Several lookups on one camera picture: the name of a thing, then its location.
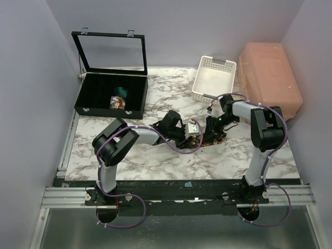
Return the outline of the pink plastic storage box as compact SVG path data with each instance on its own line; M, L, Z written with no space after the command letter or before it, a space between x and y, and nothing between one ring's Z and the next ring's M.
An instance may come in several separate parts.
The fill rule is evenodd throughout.
M238 81L250 102L279 106L285 120L294 118L303 104L280 43L248 43L239 56Z

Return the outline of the white plastic basket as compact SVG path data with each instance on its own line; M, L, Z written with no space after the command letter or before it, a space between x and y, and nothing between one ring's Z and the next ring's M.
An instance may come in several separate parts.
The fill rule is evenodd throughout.
M192 87L192 99L217 104L221 94L233 91L237 64L229 60L202 56Z

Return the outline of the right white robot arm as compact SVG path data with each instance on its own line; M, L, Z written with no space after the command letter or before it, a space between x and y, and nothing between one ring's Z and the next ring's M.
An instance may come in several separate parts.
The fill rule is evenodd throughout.
M255 149L250 167L241 179L236 198L241 203L251 203L262 197L266 191L266 174L271 160L276 152L286 143L288 130L278 106L264 106L251 103L242 94L243 100L234 100L233 93L221 94L215 97L209 107L212 112L214 101L219 100L223 114L219 117L209 115L206 118L206 128L202 136L203 144L212 143L226 136L224 127L231 123L238 123L240 118L250 121L251 141Z

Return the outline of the colourful patterned necktie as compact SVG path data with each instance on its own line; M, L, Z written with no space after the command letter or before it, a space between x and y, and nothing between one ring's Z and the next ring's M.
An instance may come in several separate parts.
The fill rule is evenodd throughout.
M222 134L213 134L211 138L203 139L203 142L200 147L207 147L212 145L217 145L223 142L226 137L226 133ZM189 142L189 148L197 148L200 144L201 135L196 135L191 137L191 141Z

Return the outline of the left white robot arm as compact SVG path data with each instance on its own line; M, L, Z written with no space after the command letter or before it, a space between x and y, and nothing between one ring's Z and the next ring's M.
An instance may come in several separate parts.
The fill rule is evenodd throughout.
M180 150L172 146L170 141L188 142L194 136L199 137L199 144L189 151ZM184 124L179 113L171 110L162 120L149 126L129 125L123 119L117 118L109 124L93 140L92 146L98 161L99 188L97 199L104 205L109 205L114 198L123 194L115 194L117 165L125 158L135 144L156 146L166 143L179 154L192 154L203 143L203 130L201 125L193 119Z

